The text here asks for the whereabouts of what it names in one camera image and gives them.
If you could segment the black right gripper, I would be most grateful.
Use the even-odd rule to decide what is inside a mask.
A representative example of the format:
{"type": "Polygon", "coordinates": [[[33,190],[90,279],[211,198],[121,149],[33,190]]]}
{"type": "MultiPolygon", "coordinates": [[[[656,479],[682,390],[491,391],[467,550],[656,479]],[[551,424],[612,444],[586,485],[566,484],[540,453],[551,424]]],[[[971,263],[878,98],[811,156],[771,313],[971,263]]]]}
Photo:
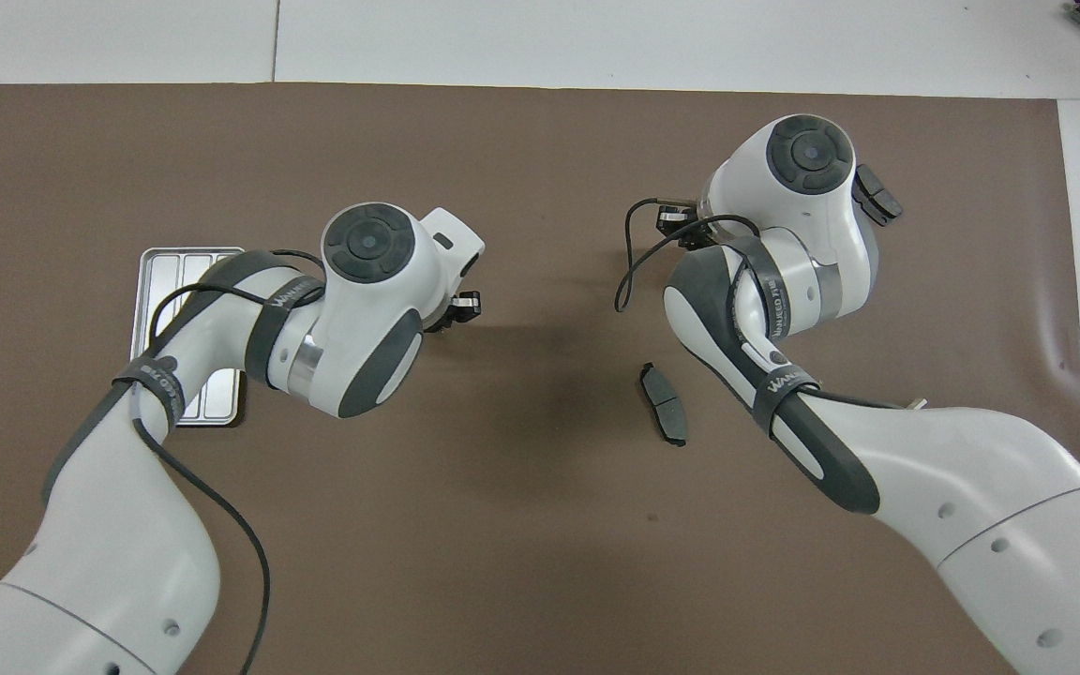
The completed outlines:
{"type": "MultiPolygon", "coordinates": [[[[706,247],[706,227],[697,225],[694,228],[687,228],[691,222],[698,222],[698,210],[693,202],[664,200],[664,198],[657,201],[657,231],[664,237],[671,237],[685,228],[677,239],[678,247],[706,247]]],[[[447,305],[446,326],[468,323],[480,318],[481,313],[483,313],[481,293],[459,292],[451,296],[447,305]]]]}

